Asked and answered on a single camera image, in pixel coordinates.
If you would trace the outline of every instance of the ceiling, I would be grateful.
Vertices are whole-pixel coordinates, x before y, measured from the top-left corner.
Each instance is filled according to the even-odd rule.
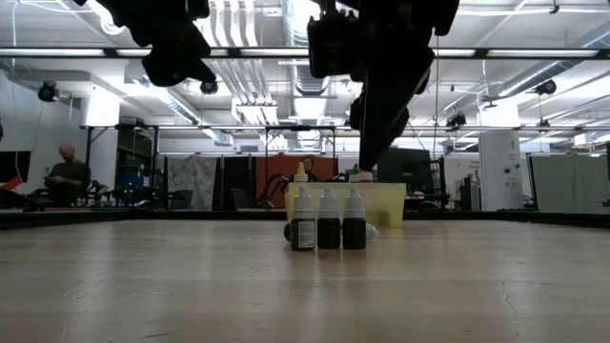
[[[258,44],[265,47],[286,45],[281,0],[257,0],[254,4],[255,34]],[[552,1],[542,0],[461,0],[461,14],[457,16],[451,33],[446,37],[440,37],[438,41],[433,39],[431,46],[438,44],[441,48],[573,48],[573,42],[587,32],[610,24],[608,16],[610,8],[606,0],[558,1],[562,9],[588,12],[574,13],[560,10],[555,15],[549,13],[496,15],[508,10],[550,10],[552,4]],[[0,0],[0,46],[136,47],[128,30],[119,35],[107,35],[103,32],[100,29],[99,16],[95,13],[65,12],[86,9],[78,8],[70,1],[61,0],[22,0],[19,5],[13,0]],[[434,114],[458,100],[466,91],[483,91],[484,94],[485,85],[509,80],[538,62],[441,60],[438,66],[436,64],[432,66],[431,81],[426,92],[416,97],[409,105],[412,123],[432,125]],[[140,116],[152,124],[176,123],[175,114],[163,102],[151,96],[143,96],[141,92],[138,93],[137,85],[126,77],[137,72],[138,69],[141,70],[138,60],[19,59],[16,61],[16,69],[23,75],[57,71],[58,78],[62,77],[63,71],[88,72],[93,75],[93,83],[94,80],[101,80],[112,85],[123,94],[123,99],[127,99],[121,107],[122,115]],[[262,69],[271,96],[277,104],[278,119],[294,118],[294,93],[290,82],[290,67],[286,66],[286,61],[263,60]],[[547,116],[577,109],[582,104],[608,95],[610,76],[600,77],[608,71],[610,64],[607,61],[589,61],[564,72],[554,78],[558,91],[553,96],[542,96],[541,107],[538,106],[539,99],[535,94],[525,93],[516,96],[521,122],[536,123],[540,114]],[[596,77],[599,79],[596,82],[579,87]],[[344,82],[347,79],[348,77],[345,76],[331,80],[330,89],[325,94],[328,101],[323,116],[326,117],[326,121],[320,118],[318,122],[339,122],[347,117],[346,110],[349,109],[351,101],[358,92],[358,85]],[[90,91],[87,87],[82,87],[82,83],[65,83],[65,85],[63,91],[74,92],[80,96],[88,96]],[[210,96],[203,96],[195,83],[177,86],[172,92],[198,110],[206,123],[235,124],[231,116],[234,97],[226,85],[221,83],[218,94]],[[476,103],[460,110],[466,113],[469,125],[476,124],[478,112]],[[443,120],[449,114],[451,113],[441,113],[439,120]],[[610,102],[600,102],[599,106],[590,111],[566,116],[557,124],[578,125],[606,117],[610,119]]]

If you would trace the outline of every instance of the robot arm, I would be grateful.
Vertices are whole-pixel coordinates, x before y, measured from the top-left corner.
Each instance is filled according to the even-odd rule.
[[[214,73],[201,61],[210,45],[193,24],[210,15],[208,0],[97,1],[140,47],[152,45],[142,64],[153,84],[169,87],[191,77],[202,81],[204,93],[217,90]],[[314,1],[322,14],[307,28],[312,75],[350,74],[363,83],[350,125],[360,131],[359,165],[370,170],[404,132],[407,105],[430,77],[430,39],[433,32],[449,33],[459,0],[339,0],[358,10],[357,17],[338,12],[336,0]]]

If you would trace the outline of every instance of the table surface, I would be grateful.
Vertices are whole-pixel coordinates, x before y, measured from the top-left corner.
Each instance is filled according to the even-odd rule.
[[[292,252],[283,225],[0,232],[0,342],[608,342],[610,232],[416,221]]]

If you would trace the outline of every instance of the ceiling duct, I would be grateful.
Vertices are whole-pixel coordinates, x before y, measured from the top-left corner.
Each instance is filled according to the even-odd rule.
[[[307,25],[310,16],[318,17],[320,7],[309,0],[282,0],[284,10],[284,32],[287,45],[293,47],[308,47]],[[290,66],[290,77],[293,93],[293,109],[297,116],[315,119],[326,111],[325,98],[316,98],[326,93],[329,79],[318,79],[312,76],[309,65]],[[297,140],[306,139],[297,135]]]
[[[610,48],[610,22],[607,22],[600,27],[585,34],[571,44],[569,48],[573,49],[608,49]],[[569,61],[542,61],[537,63],[532,68],[522,72],[514,78],[497,85],[489,86],[489,100],[498,100],[501,98],[513,97],[525,91],[529,91],[539,84],[550,80],[559,74],[566,72],[575,66],[581,64],[584,60],[569,60]],[[451,106],[446,107],[443,111],[449,109],[461,110],[465,109],[473,103],[477,103],[478,97],[475,94],[467,94],[461,97]]]

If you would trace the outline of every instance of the man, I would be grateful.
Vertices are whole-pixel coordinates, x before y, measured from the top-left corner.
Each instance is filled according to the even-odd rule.
[[[85,163],[76,160],[74,145],[62,144],[59,154],[64,162],[53,167],[45,186],[51,191],[51,197],[57,205],[70,206],[84,196],[89,186],[91,171]]]
[[[303,162],[303,168],[305,169],[305,173],[307,174],[307,178],[309,182],[320,182],[320,178],[315,176],[314,174],[314,160],[312,157],[305,157],[301,160]]]

